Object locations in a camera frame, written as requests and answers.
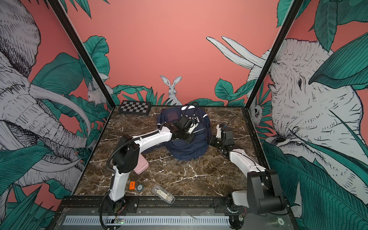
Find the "navy blue school backpack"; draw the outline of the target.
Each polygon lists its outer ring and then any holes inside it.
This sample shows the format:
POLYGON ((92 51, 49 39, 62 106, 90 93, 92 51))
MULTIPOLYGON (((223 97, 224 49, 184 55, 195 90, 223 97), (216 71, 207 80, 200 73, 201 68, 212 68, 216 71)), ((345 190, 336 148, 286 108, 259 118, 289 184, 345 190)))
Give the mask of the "navy blue school backpack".
POLYGON ((144 135, 140 152, 164 146, 180 161, 203 156, 208 150, 212 135, 208 114, 198 102, 182 107, 162 109, 157 118, 157 130, 144 135))

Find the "pink pencil case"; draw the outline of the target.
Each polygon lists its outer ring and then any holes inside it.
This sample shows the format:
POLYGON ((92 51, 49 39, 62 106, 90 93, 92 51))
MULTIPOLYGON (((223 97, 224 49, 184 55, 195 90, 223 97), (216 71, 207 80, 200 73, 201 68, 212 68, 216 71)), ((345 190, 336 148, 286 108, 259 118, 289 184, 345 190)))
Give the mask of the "pink pencil case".
POLYGON ((137 166, 134 169, 134 172, 138 175, 142 174, 147 168, 149 167, 149 162, 146 160, 146 158, 139 154, 138 163, 137 166))

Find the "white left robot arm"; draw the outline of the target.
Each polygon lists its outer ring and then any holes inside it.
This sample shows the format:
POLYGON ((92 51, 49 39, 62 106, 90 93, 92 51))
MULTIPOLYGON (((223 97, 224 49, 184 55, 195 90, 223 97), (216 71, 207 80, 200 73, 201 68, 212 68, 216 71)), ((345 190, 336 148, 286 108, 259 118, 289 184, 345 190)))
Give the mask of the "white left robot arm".
POLYGON ((123 144, 110 155, 106 168, 112 172, 112 182, 107 192, 112 202, 125 197, 125 187, 131 171, 138 165, 139 155, 156 145, 171 140, 184 140, 190 143, 198 123, 186 116, 173 123, 164 123, 160 128, 144 135, 125 135, 123 144))

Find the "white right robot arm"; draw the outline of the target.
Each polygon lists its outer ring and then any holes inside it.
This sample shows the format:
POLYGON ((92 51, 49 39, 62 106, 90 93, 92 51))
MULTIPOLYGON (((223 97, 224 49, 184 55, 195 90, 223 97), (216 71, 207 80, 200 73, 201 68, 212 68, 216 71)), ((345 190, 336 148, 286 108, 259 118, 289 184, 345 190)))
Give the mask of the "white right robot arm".
POLYGON ((249 208, 252 213, 266 214, 282 211, 287 202, 281 189, 278 174, 256 163, 240 146, 236 145, 233 129, 225 124, 216 126, 216 135, 210 139, 210 145, 246 176, 246 190, 231 194, 232 204, 249 208))

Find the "clear plastic supply case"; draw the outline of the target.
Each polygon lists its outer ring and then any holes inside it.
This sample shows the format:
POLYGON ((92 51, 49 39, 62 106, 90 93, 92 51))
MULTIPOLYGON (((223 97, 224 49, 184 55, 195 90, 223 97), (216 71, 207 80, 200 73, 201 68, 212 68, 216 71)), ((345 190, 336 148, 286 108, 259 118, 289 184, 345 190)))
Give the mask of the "clear plastic supply case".
POLYGON ((152 188, 152 192, 168 204, 172 204, 175 201, 175 197, 160 185, 155 185, 152 188))

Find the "orange pencil sharpener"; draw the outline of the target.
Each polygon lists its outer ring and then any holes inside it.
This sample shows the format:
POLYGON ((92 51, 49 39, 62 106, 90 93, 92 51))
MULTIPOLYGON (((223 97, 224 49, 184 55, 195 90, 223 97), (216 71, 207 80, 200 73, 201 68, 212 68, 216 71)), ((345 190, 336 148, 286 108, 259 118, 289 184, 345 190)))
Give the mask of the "orange pencil sharpener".
POLYGON ((129 190, 135 190, 136 189, 136 182, 135 181, 131 181, 129 183, 129 190))

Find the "black white checkerboard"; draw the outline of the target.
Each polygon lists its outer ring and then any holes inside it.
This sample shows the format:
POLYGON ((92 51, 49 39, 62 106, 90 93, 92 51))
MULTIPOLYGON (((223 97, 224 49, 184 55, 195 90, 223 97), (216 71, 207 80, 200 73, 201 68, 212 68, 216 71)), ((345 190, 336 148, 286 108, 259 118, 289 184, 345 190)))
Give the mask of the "black white checkerboard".
POLYGON ((119 108, 119 113, 128 115, 147 116, 151 109, 151 102, 124 100, 119 108))

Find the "black front mounting rail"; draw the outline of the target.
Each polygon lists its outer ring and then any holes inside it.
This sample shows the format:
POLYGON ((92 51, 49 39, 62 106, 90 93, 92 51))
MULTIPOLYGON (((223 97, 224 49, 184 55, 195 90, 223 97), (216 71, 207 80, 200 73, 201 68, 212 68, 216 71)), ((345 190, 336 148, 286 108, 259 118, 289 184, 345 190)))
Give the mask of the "black front mounting rail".
POLYGON ((62 200, 58 212, 63 209, 97 209, 103 214, 138 213, 138 209, 213 209, 215 213, 235 215, 237 213, 266 214, 266 211, 252 210, 246 205, 236 205, 230 196, 176 196, 168 203, 157 196, 127 195, 122 201, 113 203, 99 195, 74 195, 62 200))

